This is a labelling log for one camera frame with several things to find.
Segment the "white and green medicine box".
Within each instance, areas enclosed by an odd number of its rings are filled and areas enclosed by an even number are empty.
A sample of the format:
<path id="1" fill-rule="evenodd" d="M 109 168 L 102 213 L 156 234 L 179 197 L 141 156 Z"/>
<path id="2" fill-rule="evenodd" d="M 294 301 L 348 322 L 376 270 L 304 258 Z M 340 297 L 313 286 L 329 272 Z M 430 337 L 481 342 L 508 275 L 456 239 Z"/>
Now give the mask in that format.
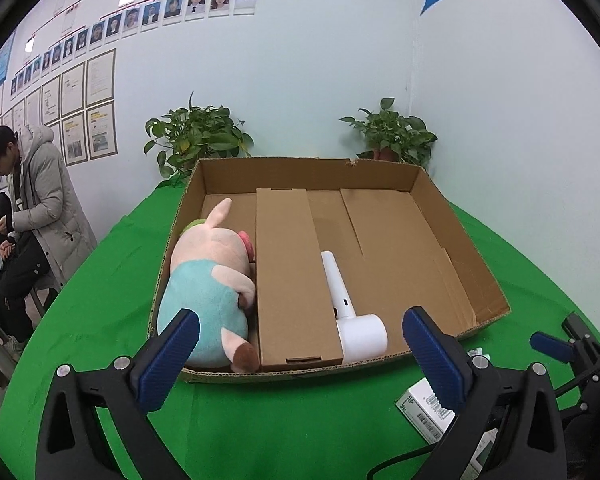
<path id="1" fill-rule="evenodd" d="M 439 442 L 455 417 L 443 408 L 426 378 L 421 378 L 395 401 L 396 408 L 429 444 Z"/>

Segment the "pink and teal plush pig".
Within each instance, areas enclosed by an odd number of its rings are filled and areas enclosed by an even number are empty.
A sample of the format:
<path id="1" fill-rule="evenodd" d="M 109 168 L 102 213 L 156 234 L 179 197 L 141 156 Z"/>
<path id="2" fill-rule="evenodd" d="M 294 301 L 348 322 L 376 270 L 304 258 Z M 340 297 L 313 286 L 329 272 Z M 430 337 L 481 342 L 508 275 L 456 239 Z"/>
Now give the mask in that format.
<path id="1" fill-rule="evenodd" d="M 189 223 L 179 234 L 157 329 L 164 330 L 179 310 L 193 311 L 199 336 L 186 365 L 252 374 L 261 366 L 259 352 L 248 340 L 248 315 L 257 296 L 251 278 L 254 249 L 247 233 L 222 226 L 232 204 L 229 198 L 221 200 L 207 218 Z"/>

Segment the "large cardboard box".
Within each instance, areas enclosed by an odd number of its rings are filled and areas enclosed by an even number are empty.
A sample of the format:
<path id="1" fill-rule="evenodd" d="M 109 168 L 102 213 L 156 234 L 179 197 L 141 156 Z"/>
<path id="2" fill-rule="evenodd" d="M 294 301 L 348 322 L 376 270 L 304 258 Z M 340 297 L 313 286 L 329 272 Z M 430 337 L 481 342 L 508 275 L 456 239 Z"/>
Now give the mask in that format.
<path id="1" fill-rule="evenodd" d="M 148 334 L 177 263 L 205 229 L 222 230 L 249 264 L 254 304 L 235 341 L 259 368 L 190 360 L 186 382 L 273 382 L 405 358 L 403 316 L 421 307 L 445 334 L 466 337 L 509 304 L 457 215 L 425 170 L 398 162 L 318 158 L 202 159 L 172 223 Z"/>

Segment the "green tablecloth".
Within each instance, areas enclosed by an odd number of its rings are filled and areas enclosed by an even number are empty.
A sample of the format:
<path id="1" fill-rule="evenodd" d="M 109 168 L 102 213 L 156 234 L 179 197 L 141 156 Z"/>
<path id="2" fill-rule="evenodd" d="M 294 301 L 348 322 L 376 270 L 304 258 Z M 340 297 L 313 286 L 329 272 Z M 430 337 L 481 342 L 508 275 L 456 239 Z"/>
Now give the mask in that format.
<path id="1" fill-rule="evenodd" d="M 160 186 L 123 217 L 36 327 L 0 409 L 0 456 L 15 477 L 35 474 L 40 418 L 61 364 L 99 370 L 144 343 L 155 281 L 181 188 Z M 470 214 L 460 222 L 498 280 L 509 315 L 465 340 L 498 366 L 539 359 L 537 330 L 559 335 L 576 305 L 545 274 Z M 419 379 L 412 359 L 254 384 L 177 384 L 150 419 L 195 479 L 362 479 L 422 438 L 395 402 Z"/>

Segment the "right potted plant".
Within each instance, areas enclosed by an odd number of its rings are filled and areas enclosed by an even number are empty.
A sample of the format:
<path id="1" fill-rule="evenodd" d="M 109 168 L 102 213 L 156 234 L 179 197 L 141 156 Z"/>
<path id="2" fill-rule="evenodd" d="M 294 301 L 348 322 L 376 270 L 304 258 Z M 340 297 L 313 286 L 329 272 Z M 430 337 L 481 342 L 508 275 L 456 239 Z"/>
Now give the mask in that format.
<path id="1" fill-rule="evenodd" d="M 428 129 L 421 118 L 404 116 L 393 110 L 394 101 L 394 98 L 382 98 L 378 112 L 360 108 L 364 119 L 353 116 L 340 118 L 340 122 L 347 124 L 364 141 L 365 150 L 357 153 L 356 157 L 405 162 L 426 169 L 437 135 Z"/>

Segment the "potted plant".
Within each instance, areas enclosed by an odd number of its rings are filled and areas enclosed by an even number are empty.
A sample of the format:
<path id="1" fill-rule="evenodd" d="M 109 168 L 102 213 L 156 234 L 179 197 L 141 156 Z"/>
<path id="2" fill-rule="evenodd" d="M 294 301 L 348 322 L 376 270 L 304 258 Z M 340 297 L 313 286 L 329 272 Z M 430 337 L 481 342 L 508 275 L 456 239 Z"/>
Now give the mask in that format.
<path id="1" fill-rule="evenodd" d="M 421 118 L 404 116 L 393 110 L 394 101 L 394 98 L 382 98 L 378 112 L 360 108 L 364 119 L 353 116 L 340 118 L 340 122 L 347 124 L 364 141 L 365 150 L 357 153 L 356 157 L 405 162 L 426 169 L 437 135 L 428 129 Z"/>
<path id="2" fill-rule="evenodd" d="M 244 124 L 227 106 L 195 105 L 190 94 L 186 106 L 147 120 L 143 153 L 157 150 L 163 182 L 178 185 L 193 175 L 200 159 L 250 157 L 254 141 Z"/>

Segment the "framed certificates on wall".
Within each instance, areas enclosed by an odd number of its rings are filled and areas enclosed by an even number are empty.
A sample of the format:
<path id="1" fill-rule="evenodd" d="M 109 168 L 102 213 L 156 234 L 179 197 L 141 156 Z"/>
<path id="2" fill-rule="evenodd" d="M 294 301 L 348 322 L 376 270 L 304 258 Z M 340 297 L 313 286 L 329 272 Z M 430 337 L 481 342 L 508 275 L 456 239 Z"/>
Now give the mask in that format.
<path id="1" fill-rule="evenodd" d="M 68 166 L 118 153 L 114 104 L 116 51 L 80 61 L 27 89 L 12 107 L 0 108 L 0 126 L 19 132 L 43 125 Z"/>

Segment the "white hair dryer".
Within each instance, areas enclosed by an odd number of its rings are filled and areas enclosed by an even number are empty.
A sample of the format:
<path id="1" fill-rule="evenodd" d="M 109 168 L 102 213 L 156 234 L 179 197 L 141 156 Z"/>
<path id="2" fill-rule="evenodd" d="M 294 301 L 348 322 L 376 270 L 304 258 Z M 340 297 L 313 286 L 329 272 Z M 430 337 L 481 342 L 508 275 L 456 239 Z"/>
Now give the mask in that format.
<path id="1" fill-rule="evenodd" d="M 357 315 L 335 255 L 321 252 L 332 307 L 336 313 L 343 364 L 380 358 L 388 349 L 388 333 L 376 314 Z"/>

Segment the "row of portrait photos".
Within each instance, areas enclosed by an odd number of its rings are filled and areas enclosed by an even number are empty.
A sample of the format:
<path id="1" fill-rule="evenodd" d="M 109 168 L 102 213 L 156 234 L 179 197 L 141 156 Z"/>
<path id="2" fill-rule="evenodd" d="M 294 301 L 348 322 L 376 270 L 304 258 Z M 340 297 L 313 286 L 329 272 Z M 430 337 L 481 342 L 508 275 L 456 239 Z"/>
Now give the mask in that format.
<path id="1" fill-rule="evenodd" d="M 60 37 L 22 63 L 9 80 L 9 96 L 16 96 L 60 65 L 121 38 L 149 32 L 181 21 L 215 16 L 252 14 L 257 0 L 141 0 L 124 4 L 92 23 L 70 25 Z"/>

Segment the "man in grey coat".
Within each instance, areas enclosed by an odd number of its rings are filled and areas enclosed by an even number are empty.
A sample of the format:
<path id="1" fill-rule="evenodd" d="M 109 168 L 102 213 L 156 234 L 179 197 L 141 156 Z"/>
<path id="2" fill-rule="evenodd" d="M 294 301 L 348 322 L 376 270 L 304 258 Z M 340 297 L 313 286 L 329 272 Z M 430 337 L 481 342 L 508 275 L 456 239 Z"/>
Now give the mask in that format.
<path id="1" fill-rule="evenodd" d="M 42 279 L 65 286 L 97 246 L 63 156 L 47 126 L 0 126 L 0 176 L 11 211 L 0 217 L 8 257 L 0 271 L 0 325 L 19 356 L 34 333 L 25 299 Z"/>

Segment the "left potted plant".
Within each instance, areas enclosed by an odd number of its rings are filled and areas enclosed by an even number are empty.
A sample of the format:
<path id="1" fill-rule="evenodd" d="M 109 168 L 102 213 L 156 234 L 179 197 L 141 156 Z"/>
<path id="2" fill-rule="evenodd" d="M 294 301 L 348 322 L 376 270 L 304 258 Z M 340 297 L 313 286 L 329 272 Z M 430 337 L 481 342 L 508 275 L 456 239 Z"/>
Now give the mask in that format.
<path id="1" fill-rule="evenodd" d="M 190 94 L 186 106 L 147 120 L 143 153 L 157 150 L 163 182 L 178 185 L 193 175 L 200 159 L 250 157 L 254 141 L 244 124 L 227 106 L 195 105 Z"/>

